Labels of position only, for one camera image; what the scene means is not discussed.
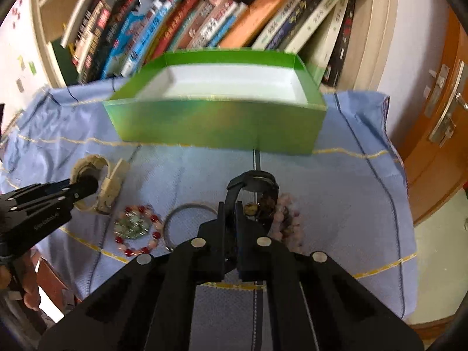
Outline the person's left hand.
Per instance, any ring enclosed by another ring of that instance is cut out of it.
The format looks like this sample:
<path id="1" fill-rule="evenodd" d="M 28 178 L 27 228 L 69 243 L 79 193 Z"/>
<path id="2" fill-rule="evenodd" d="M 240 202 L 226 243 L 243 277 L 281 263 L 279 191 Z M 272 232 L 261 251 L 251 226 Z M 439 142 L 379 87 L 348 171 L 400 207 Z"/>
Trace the person's left hand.
<path id="1" fill-rule="evenodd" d="M 17 260 L 16 269 L 20 270 L 18 276 L 18 284 L 21 286 L 23 301 L 27 308 L 39 311 L 41 297 L 39 285 L 37 283 L 37 274 L 35 265 L 32 262 L 31 250 L 28 250 L 20 259 Z"/>

